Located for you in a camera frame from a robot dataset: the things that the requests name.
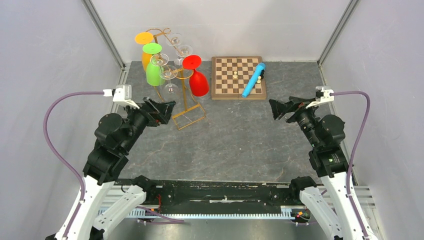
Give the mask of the red plastic wine glass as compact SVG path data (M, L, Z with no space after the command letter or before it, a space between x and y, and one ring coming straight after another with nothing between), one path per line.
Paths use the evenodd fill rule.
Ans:
M196 97L203 97L210 90L206 76L197 71L197 68L200 67L201 64L202 59L198 55L189 55L182 62L184 69L193 71L192 75L189 77L189 86L191 93Z

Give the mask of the gold wire glass rack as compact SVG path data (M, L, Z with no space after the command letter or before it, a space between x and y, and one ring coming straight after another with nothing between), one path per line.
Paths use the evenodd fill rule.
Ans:
M146 30L147 33L152 35L152 38L155 43L158 43L158 37L164 37L166 34L175 33L172 32L170 28L150 28ZM170 46L175 51L177 46ZM176 66L174 61L171 61L169 58L168 64L177 68L176 78L172 79L171 82L176 84L179 87L179 97L175 100L166 100L162 97L162 90L158 90L158 87L155 86L159 98L164 102L176 101L178 104L182 104L182 110L177 113L173 113L171 119L173 120L176 128L182 130L206 117L206 112L202 105L195 99L195 96L192 94L190 87L186 85L186 81L190 79L193 74L192 70L185 69L182 66Z

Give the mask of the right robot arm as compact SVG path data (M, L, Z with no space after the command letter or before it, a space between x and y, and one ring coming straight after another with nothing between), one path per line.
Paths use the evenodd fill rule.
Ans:
M346 135L345 122L336 115L320 118L314 99L289 97L287 102L269 100L274 120L296 123L310 143L309 162L330 195L324 200L314 180L297 177L290 182L289 199L304 204L329 240L376 240L358 200L352 179L352 167L340 146Z

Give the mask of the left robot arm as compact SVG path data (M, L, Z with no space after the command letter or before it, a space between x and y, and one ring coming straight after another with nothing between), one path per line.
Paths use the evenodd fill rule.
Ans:
M77 176L83 185L62 227L47 236L48 240L106 240L133 209L156 200L156 184L140 175L123 196L105 212L98 213L145 128L168 124L176 102L156 102L145 97L142 103L126 100L121 105L126 118L109 113L99 120L93 150L87 157L83 175Z

